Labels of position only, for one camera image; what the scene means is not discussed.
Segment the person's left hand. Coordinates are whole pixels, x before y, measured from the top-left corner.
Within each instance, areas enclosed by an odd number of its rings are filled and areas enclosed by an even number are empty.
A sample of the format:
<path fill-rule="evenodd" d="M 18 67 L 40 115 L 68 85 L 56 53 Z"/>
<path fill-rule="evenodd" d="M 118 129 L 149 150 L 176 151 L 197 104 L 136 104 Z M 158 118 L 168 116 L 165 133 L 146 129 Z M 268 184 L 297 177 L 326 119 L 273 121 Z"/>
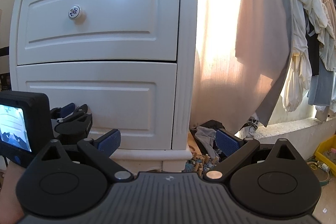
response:
<path fill-rule="evenodd" d="M 5 173 L 0 195 L 0 223 L 17 223 L 24 217 L 24 211 L 17 199 L 16 186 L 25 169 L 10 161 Z"/>

